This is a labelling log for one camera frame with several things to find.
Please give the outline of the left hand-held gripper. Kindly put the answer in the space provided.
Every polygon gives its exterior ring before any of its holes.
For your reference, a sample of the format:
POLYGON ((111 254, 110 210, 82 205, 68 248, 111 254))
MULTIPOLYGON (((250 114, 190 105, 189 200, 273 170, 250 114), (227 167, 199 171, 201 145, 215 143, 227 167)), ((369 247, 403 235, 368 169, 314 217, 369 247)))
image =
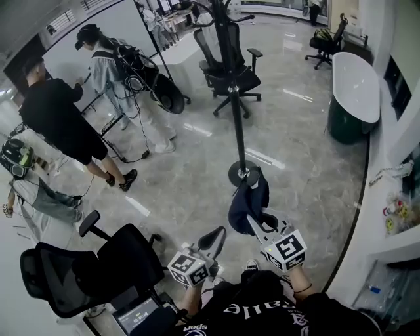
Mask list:
POLYGON ((191 245, 178 251, 167 266, 173 279, 185 287, 197 287, 207 278, 215 276, 219 264, 203 251, 212 249, 214 245, 217 247, 225 235, 226 228, 219 226, 198 240, 198 248, 191 245))

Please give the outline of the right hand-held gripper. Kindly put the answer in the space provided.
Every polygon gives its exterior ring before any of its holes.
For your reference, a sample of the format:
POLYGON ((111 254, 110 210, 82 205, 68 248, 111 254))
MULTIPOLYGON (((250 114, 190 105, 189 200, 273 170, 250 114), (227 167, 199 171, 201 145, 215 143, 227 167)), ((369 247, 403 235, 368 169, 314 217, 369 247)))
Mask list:
POLYGON ((292 224, 270 213, 262 213, 262 223, 268 227, 266 233, 251 215, 247 215, 247 220, 256 238, 263 243, 267 260, 278 269, 288 272, 303 263, 307 246, 292 224))

